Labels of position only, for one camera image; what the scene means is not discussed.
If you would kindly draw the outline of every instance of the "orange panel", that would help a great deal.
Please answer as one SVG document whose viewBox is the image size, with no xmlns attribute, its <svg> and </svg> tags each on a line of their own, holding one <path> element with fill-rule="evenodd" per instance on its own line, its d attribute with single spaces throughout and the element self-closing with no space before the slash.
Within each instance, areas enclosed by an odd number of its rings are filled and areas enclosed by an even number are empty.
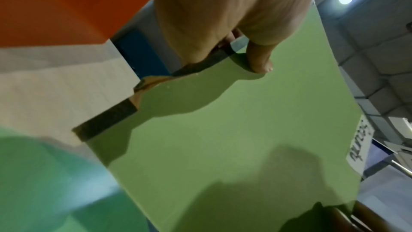
<svg viewBox="0 0 412 232">
<path fill-rule="evenodd" d="M 0 46 L 104 43 L 149 0 L 0 0 Z"/>
</svg>

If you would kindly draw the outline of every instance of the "green board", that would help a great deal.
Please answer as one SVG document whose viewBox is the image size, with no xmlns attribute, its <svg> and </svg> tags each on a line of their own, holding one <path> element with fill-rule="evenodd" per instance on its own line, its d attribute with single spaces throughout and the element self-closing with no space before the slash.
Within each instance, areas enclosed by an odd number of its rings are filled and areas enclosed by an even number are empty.
<svg viewBox="0 0 412 232">
<path fill-rule="evenodd" d="M 0 232 L 148 232 L 98 162 L 0 128 Z"/>
<path fill-rule="evenodd" d="M 361 111 L 317 9 L 273 52 L 272 73 L 239 66 L 242 52 L 153 88 L 88 142 L 160 232 L 290 231 L 316 202 L 356 199 L 345 157 Z"/>
</svg>

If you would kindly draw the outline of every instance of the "white label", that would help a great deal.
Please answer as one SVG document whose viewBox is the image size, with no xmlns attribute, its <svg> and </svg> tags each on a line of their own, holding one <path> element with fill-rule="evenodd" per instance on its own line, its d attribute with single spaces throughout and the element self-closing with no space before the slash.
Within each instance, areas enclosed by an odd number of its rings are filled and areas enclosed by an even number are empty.
<svg viewBox="0 0 412 232">
<path fill-rule="evenodd" d="M 360 175 L 364 173 L 366 159 L 368 158 L 368 152 L 374 132 L 375 130 L 370 125 L 369 121 L 362 115 L 351 142 L 351 148 L 346 156 L 349 165 Z"/>
</svg>

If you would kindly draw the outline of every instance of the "ceiling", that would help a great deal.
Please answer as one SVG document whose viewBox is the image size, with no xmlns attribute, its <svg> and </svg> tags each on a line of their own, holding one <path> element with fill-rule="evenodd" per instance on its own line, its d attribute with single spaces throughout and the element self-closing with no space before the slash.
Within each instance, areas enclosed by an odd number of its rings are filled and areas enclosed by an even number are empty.
<svg viewBox="0 0 412 232">
<path fill-rule="evenodd" d="M 412 146 L 390 116 L 412 121 L 412 0 L 316 0 L 332 51 L 376 136 Z"/>
</svg>

